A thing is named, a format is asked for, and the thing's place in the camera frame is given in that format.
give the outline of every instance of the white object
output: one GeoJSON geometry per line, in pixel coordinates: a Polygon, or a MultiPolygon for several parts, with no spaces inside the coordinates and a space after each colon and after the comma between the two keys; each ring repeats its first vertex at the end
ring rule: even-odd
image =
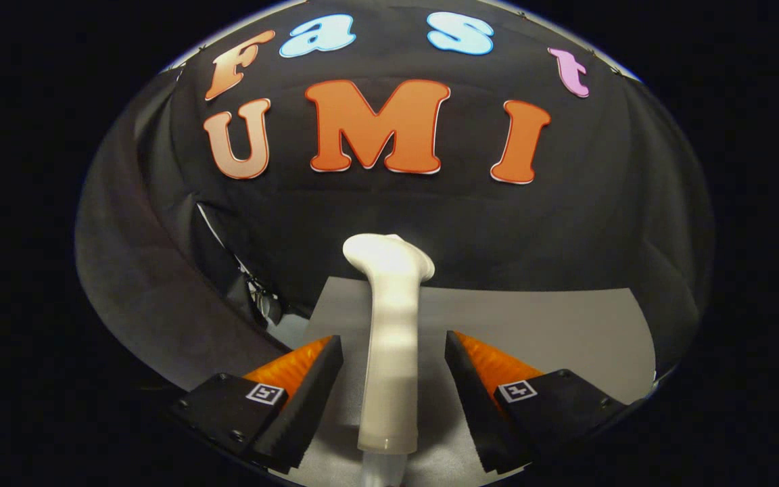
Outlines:
{"type": "Polygon", "coordinates": [[[420,283],[435,274],[435,263],[399,235],[353,235],[343,253],[371,284],[358,439],[362,483],[398,485],[406,456],[417,451],[417,314],[420,283]]]}

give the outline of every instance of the gray platform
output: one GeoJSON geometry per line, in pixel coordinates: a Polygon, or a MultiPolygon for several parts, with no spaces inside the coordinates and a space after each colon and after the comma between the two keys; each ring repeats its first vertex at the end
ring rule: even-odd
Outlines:
{"type": "MultiPolygon", "coordinates": [[[[340,335],[344,365],[318,432],[288,478],[315,487],[358,486],[356,450],[371,326],[368,281],[330,277],[304,342],[340,335]]],[[[625,404],[645,397],[655,376],[651,333],[629,289],[500,292],[423,287],[419,317],[419,449],[408,457],[408,487],[474,487],[486,474],[449,368],[446,330],[497,346],[544,373],[569,368],[625,404]]]]}

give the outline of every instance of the peach letter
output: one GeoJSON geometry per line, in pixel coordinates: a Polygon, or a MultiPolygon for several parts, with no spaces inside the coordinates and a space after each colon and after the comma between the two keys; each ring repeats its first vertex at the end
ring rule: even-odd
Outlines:
{"type": "Polygon", "coordinates": [[[269,144],[266,141],[264,114],[269,109],[269,99],[260,98],[247,102],[239,108],[239,116],[245,120],[248,129],[248,143],[251,157],[241,160],[230,148],[228,125],[233,117],[230,112],[215,114],[206,119],[204,129],[210,135],[212,157],[226,176],[233,179],[251,179],[260,176],[269,163],[269,144]]]}
{"type": "Polygon", "coordinates": [[[392,154],[383,161],[387,169],[433,175],[441,170],[441,160],[435,157],[438,112],[449,95],[449,87],[437,81],[404,81],[375,114],[352,81],[309,87],[306,98],[318,110],[318,155],[312,158],[312,169],[339,172],[350,167],[350,156],[341,150],[342,135],[362,167],[372,169],[395,135],[392,154]]]}
{"type": "Polygon", "coordinates": [[[492,166],[492,178],[527,185],[534,180],[532,164],[540,131],[549,124],[551,117],[543,108],[516,99],[505,101],[504,110],[510,114],[510,130],[504,155],[492,166]]]}
{"type": "Polygon", "coordinates": [[[257,44],[268,43],[273,37],[275,31],[267,30],[218,56],[213,61],[216,71],[212,75],[210,91],[206,92],[206,101],[236,86],[236,83],[242,80],[242,73],[238,72],[236,67],[247,68],[257,57],[257,44]]]}

